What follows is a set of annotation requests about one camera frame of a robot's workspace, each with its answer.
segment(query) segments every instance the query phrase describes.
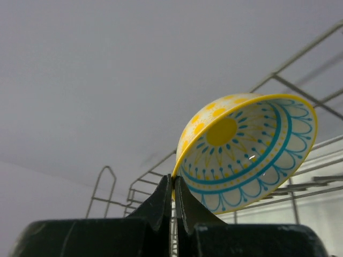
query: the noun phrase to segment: wire rack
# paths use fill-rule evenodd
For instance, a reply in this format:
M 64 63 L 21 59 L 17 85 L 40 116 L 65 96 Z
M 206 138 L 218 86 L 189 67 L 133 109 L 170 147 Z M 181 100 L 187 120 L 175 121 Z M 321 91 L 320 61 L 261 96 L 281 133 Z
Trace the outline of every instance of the wire rack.
M 251 88 L 249 92 L 253 93 L 266 85 L 268 82 L 274 80 L 278 83 L 285 86 L 288 90 L 291 90 L 293 93 L 302 95 L 304 98 L 308 99 L 310 102 L 312 102 L 314 105 L 314 108 L 322 108 L 330 115 L 334 115 L 341 121 L 343 121 L 343 115 L 339 113 L 338 111 L 334 110 L 330 106 L 327 105 L 329 101 L 332 99 L 340 96 L 343 94 L 343 88 L 337 90 L 336 92 L 327 95 L 323 99 L 317 99 L 313 95 L 305 92 L 300 88 L 300 84 L 304 84 L 305 82 L 310 81 L 314 77 L 317 77 L 327 69 L 333 67 L 334 65 L 337 65 L 340 61 L 343 60 L 343 55 L 339 55 L 335 60 L 325 63 L 324 65 L 321 65 L 319 68 L 315 69 L 311 73 L 309 73 L 305 79 L 303 79 L 302 83 L 294 84 L 285 79 L 280 73 L 284 71 L 286 68 L 291 66 L 293 63 L 295 63 L 297 60 L 301 59 L 305 54 L 310 52 L 314 47 L 321 44 L 324 40 L 329 38 L 331 35 L 335 33 L 339 33 L 340 29 L 343 27 L 343 20 L 333 25 L 330 29 L 328 29 L 326 32 L 324 32 L 322 35 L 314 39 L 312 42 L 310 42 L 307 46 L 305 46 L 303 49 L 301 49 L 299 52 L 297 52 L 294 56 L 292 56 L 289 60 L 284 62 L 280 67 L 275 69 L 273 72 L 271 72 L 268 76 L 266 76 L 262 81 L 260 81 L 255 87 Z M 332 138 L 330 140 L 324 141 L 322 143 L 314 145 L 312 148 L 312 152 L 319 150 L 320 148 L 327 147 L 330 145 L 334 145 L 336 142 L 343 140 L 343 135 L 340 135 L 338 137 Z M 148 171 L 146 171 L 144 174 L 142 174 L 140 177 L 135 179 L 128 191 L 128 195 L 126 198 L 127 203 L 123 204 L 117 201 L 114 201 L 112 199 L 113 191 L 116 184 L 116 176 L 112 169 L 109 166 L 105 166 L 99 173 L 99 176 L 97 178 L 93 195 L 91 197 L 90 205 L 87 210 L 86 218 L 88 218 L 90 214 L 90 210 L 92 208 L 92 204 L 94 201 L 102 201 L 106 203 L 105 213 L 104 217 L 107 217 L 108 210 L 110 205 L 119 205 L 124 208 L 123 217 L 126 217 L 131 212 L 133 212 L 143 201 L 148 198 L 156 188 L 159 180 L 164 174 L 161 174 L 159 172 L 156 172 L 156 169 L 160 167 L 163 163 L 165 163 L 168 159 L 170 159 L 172 156 L 176 154 L 176 149 L 171 151 L 168 155 L 166 155 L 163 159 L 161 159 L 156 165 L 151 167 Z M 329 155 L 336 155 L 337 157 L 334 159 L 328 158 Z M 307 163 L 310 163 L 313 161 L 313 159 L 308 158 L 302 167 L 305 167 L 303 169 L 299 169 L 292 177 L 290 177 L 286 183 L 283 184 L 283 186 L 276 189 L 273 193 L 268 195 L 267 197 L 261 199 L 260 201 L 253 203 L 249 206 L 246 206 L 242 210 L 272 205 L 275 203 L 282 203 L 282 202 L 291 202 L 292 208 L 293 208 L 293 214 L 295 223 L 299 224 L 299 212 L 297 209 L 297 200 L 301 198 L 306 198 L 309 196 L 314 195 L 320 195 L 328 192 L 334 192 L 343 190 L 343 174 L 335 174 L 330 176 L 312 176 L 308 177 L 309 181 L 304 181 L 302 183 L 293 183 L 295 180 L 294 177 L 300 176 L 318 170 L 325 167 L 329 167 L 331 165 L 343 162 L 343 151 L 342 149 L 338 149 L 332 153 L 324 154 L 320 157 L 315 157 L 313 159 L 323 158 L 323 159 L 329 159 L 328 161 L 320 162 L 320 164 L 317 165 L 306 165 Z M 96 192 L 98 190 L 98 185 L 101 176 L 104 174 L 104 172 L 108 170 L 113 178 L 113 183 L 109 192 L 109 196 L 107 198 L 100 198 L 96 197 Z M 175 206 L 172 208 L 173 217 L 175 217 Z M 233 212 L 233 222 L 238 223 L 238 211 Z M 172 256 L 177 256 L 177 232 L 176 232 L 176 220 L 175 218 L 171 221 L 171 235 L 170 240 L 172 242 L 171 248 L 172 248 Z

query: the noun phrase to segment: bowl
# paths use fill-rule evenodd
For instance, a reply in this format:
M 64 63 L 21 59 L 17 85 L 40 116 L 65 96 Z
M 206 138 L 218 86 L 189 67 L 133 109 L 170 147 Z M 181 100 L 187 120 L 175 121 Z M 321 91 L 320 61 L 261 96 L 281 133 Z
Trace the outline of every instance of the bowl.
M 215 214 L 256 202 L 304 162 L 317 134 L 317 116 L 303 98 L 235 94 L 203 107 L 188 122 L 172 177 Z

